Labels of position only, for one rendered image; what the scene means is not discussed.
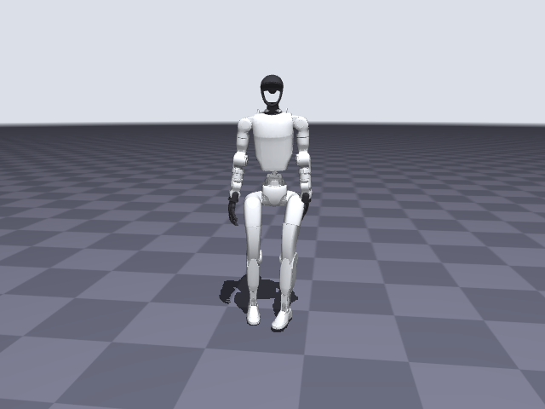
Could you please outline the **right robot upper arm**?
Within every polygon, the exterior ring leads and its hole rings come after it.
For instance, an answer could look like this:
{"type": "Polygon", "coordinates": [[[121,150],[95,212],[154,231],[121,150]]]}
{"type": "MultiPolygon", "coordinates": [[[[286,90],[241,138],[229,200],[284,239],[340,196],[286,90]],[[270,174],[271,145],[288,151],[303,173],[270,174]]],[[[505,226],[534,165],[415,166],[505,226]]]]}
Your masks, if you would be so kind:
{"type": "Polygon", "coordinates": [[[240,119],[238,122],[238,133],[236,140],[237,152],[234,157],[234,165],[244,167],[249,162],[249,156],[246,155],[246,153],[250,140],[248,131],[252,129],[253,118],[254,116],[245,117],[240,119]]]}

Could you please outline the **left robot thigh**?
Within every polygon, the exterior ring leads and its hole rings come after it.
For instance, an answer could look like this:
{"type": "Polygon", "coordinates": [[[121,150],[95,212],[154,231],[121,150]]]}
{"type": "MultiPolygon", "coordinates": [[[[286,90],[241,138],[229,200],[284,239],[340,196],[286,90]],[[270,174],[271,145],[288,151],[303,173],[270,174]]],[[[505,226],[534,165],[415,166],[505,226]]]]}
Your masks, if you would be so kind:
{"type": "Polygon", "coordinates": [[[286,204],[282,226],[282,252],[279,257],[281,264],[284,258],[292,262],[295,256],[296,242],[301,228],[305,203],[301,201],[299,193],[288,190],[286,204]]]}

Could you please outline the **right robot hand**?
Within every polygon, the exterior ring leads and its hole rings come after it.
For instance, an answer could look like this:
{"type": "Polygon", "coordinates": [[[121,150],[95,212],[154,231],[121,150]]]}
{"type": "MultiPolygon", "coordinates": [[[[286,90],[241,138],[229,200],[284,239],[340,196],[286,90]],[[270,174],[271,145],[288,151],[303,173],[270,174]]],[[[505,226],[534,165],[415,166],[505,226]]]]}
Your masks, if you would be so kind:
{"type": "Polygon", "coordinates": [[[235,204],[238,202],[238,192],[233,192],[232,197],[229,197],[228,200],[229,200],[228,212],[229,212],[230,222],[233,225],[238,226],[238,224],[236,223],[238,219],[235,216],[235,212],[234,212],[235,211],[235,204]]]}

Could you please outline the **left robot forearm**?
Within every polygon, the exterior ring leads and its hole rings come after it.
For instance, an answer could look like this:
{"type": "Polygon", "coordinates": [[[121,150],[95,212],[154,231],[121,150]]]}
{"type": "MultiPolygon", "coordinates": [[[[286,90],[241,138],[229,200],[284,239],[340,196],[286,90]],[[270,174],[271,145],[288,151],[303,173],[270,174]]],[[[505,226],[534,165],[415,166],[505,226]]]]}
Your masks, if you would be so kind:
{"type": "Polygon", "coordinates": [[[302,194],[308,193],[309,199],[312,197],[313,191],[311,190],[312,183],[311,183],[311,157],[308,154],[309,158],[309,165],[308,167],[301,167],[301,169],[298,169],[298,172],[300,174],[300,189],[301,189],[301,198],[302,194]]]}

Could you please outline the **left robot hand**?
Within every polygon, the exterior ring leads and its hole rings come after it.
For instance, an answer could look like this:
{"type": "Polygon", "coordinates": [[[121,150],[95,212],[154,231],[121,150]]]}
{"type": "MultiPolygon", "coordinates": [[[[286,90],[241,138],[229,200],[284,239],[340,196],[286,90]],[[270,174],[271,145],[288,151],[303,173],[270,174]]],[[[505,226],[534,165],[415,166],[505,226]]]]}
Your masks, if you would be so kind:
{"type": "MultiPolygon", "coordinates": [[[[305,203],[305,204],[304,204],[304,211],[303,211],[303,217],[304,217],[304,215],[306,215],[306,213],[307,213],[309,203],[311,202],[311,199],[309,199],[309,194],[308,194],[308,193],[302,194],[302,199],[301,199],[301,201],[302,201],[303,203],[305,203]]],[[[303,217],[302,217],[302,219],[303,219],[303,217]]]]}

